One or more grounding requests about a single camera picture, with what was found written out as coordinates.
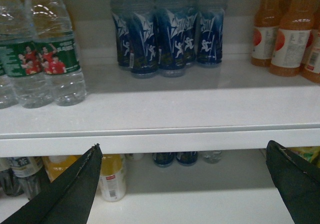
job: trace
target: orange bottle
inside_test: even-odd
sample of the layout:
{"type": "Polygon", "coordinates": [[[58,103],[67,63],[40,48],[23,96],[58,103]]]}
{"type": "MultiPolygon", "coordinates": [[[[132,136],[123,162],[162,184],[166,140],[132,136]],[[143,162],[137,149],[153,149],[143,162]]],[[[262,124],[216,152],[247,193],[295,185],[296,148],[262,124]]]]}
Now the orange bottle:
{"type": "Polygon", "coordinates": [[[292,0],[280,22],[270,73],[292,77],[300,72],[305,47],[314,24],[317,0],[292,0]]]}
{"type": "Polygon", "coordinates": [[[279,0],[260,0],[260,8],[254,17],[254,49],[251,63],[255,66],[269,67],[282,17],[279,0]]]}

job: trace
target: white shelf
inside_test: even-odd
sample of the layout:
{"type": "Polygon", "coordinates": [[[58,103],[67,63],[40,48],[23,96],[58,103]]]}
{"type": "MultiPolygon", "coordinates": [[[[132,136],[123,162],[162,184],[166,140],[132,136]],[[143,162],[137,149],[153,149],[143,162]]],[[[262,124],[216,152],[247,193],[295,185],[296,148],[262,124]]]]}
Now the white shelf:
{"type": "MultiPolygon", "coordinates": [[[[125,197],[108,203],[97,191],[88,224],[294,224],[258,150],[226,151],[215,165],[199,159],[162,169],[150,154],[127,164],[125,197]]],[[[0,222],[26,200],[2,195],[0,222]]]]}
{"type": "Polygon", "coordinates": [[[0,110],[0,155],[83,154],[95,143],[104,153],[319,145],[320,86],[300,76],[226,56],[217,69],[138,80],[104,61],[85,60],[83,103],[0,110]]]}

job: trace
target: drink bottle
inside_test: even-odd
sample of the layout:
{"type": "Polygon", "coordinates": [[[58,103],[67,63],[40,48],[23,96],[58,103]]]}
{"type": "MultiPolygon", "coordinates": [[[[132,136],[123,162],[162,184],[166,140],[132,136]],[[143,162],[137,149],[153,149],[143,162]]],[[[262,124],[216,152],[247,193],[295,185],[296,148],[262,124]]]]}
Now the drink bottle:
{"type": "Polygon", "coordinates": [[[33,38],[55,103],[71,106],[86,98],[71,20],[62,0],[25,0],[33,38]]]}
{"type": "Polygon", "coordinates": [[[254,49],[251,63],[255,66],[269,67],[282,18],[279,0],[260,0],[259,10],[254,17],[254,49]]]}

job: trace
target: beverage display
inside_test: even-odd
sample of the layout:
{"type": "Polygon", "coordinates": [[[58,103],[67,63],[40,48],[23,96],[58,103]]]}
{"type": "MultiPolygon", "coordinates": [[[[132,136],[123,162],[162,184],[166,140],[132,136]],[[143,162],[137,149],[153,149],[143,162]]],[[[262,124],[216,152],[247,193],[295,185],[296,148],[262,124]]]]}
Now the beverage display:
{"type": "Polygon", "coordinates": [[[259,10],[254,17],[254,49],[251,63],[255,66],[269,67],[282,18],[279,0],[260,0],[259,10]]]}
{"type": "Polygon", "coordinates": [[[175,158],[179,164],[189,167],[197,162],[198,152],[178,152],[175,158]]]}
{"type": "Polygon", "coordinates": [[[16,197],[24,193],[6,158],[0,158],[0,186],[7,196],[16,197]]]}
{"type": "Polygon", "coordinates": [[[120,154],[104,154],[101,164],[99,188],[108,202],[117,202],[126,194],[124,164],[120,154]]]}
{"type": "Polygon", "coordinates": [[[153,0],[124,0],[125,20],[130,37],[130,68],[135,78],[156,75],[158,56],[153,0]]]}
{"type": "Polygon", "coordinates": [[[18,102],[38,108],[53,101],[20,0],[0,0],[0,59],[18,102]]]}
{"type": "Polygon", "coordinates": [[[159,72],[164,77],[183,76],[187,0],[156,0],[159,72]]]}
{"type": "Polygon", "coordinates": [[[314,24],[317,0],[292,0],[289,11],[282,17],[269,71],[284,77],[300,72],[305,47],[314,24]]]}
{"type": "Polygon", "coordinates": [[[46,173],[51,182],[60,176],[76,160],[76,156],[48,156],[42,158],[46,173]]]}
{"type": "Polygon", "coordinates": [[[25,9],[34,24],[33,38],[55,103],[78,104],[86,98],[71,20],[62,0],[25,0],[25,9]]]}
{"type": "Polygon", "coordinates": [[[124,19],[124,0],[111,0],[110,7],[115,24],[115,39],[118,65],[123,70],[130,70],[129,32],[124,19]]]}
{"type": "Polygon", "coordinates": [[[40,157],[13,157],[7,160],[29,200],[49,185],[50,180],[40,157]]]}
{"type": "Polygon", "coordinates": [[[161,168],[166,168],[172,164],[175,158],[175,153],[153,153],[153,162],[161,168]]]}

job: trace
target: water bottle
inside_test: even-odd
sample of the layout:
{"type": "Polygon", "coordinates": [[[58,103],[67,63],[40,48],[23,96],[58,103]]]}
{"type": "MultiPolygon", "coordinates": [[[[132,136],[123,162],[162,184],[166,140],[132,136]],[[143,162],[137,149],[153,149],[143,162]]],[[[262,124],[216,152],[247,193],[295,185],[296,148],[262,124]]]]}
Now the water bottle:
{"type": "Polygon", "coordinates": [[[186,26],[185,41],[184,41],[184,59],[186,67],[191,67],[192,63],[196,59],[195,53],[195,36],[196,36],[196,24],[198,16],[198,0],[187,0],[187,14],[186,14],[186,26]]]}
{"type": "Polygon", "coordinates": [[[110,7],[115,24],[115,39],[118,65],[123,70],[130,70],[129,31],[124,19],[124,0],[111,0],[110,7]]]}
{"type": "Polygon", "coordinates": [[[159,71],[164,77],[180,77],[186,70],[184,59],[187,0],[156,0],[159,71]]]}
{"type": "Polygon", "coordinates": [[[158,69],[154,2],[125,0],[123,5],[132,49],[131,73],[136,78],[154,77],[158,69]]]}
{"type": "Polygon", "coordinates": [[[0,0],[0,59],[19,103],[38,108],[53,101],[20,0],[0,0]]]}
{"type": "Polygon", "coordinates": [[[25,0],[25,11],[34,23],[33,37],[54,100],[71,106],[86,98],[71,20],[62,0],[25,0]]]}
{"type": "Polygon", "coordinates": [[[222,38],[228,0],[199,0],[200,34],[197,62],[202,67],[218,67],[222,61],[222,38]]]}

